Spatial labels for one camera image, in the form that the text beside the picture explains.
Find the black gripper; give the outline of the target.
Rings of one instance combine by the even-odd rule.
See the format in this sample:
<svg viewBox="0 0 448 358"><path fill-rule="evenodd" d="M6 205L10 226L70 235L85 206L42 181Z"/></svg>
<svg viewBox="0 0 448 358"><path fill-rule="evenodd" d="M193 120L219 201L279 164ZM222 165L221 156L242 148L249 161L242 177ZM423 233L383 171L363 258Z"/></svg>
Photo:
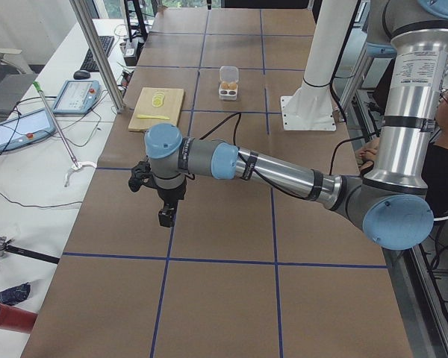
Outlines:
<svg viewBox="0 0 448 358"><path fill-rule="evenodd" d="M173 227L175 224L175 208L178 202L184 199L187 179L184 175L173 178L160 178L155 175L158 196L169 207L164 207L158 213L159 224L162 227Z"/></svg>

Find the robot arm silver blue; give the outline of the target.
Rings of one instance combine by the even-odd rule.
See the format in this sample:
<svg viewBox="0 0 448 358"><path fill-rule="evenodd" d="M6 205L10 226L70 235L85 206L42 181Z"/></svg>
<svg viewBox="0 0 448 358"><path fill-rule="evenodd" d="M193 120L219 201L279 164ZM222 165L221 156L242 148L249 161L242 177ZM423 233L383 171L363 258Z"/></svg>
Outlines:
<svg viewBox="0 0 448 358"><path fill-rule="evenodd" d="M320 202L383 248L421 243L434 222L421 171L448 58L448 1L372 1L367 52L396 62L376 163L362 178L325 175L227 142L184 137L163 123L145 133L147 158L132 169L130 189L155 189L164 203L159 221L171 227L188 175L259 180Z"/></svg>

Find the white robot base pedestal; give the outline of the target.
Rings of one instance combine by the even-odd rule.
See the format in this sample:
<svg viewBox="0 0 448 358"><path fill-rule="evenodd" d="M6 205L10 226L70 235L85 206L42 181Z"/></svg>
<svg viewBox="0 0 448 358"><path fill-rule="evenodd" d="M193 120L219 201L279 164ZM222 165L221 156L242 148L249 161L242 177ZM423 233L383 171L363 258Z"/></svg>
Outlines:
<svg viewBox="0 0 448 358"><path fill-rule="evenodd" d="M323 0L301 87L281 97L286 131L335 131L330 89L347 31L359 8L357 0Z"/></svg>

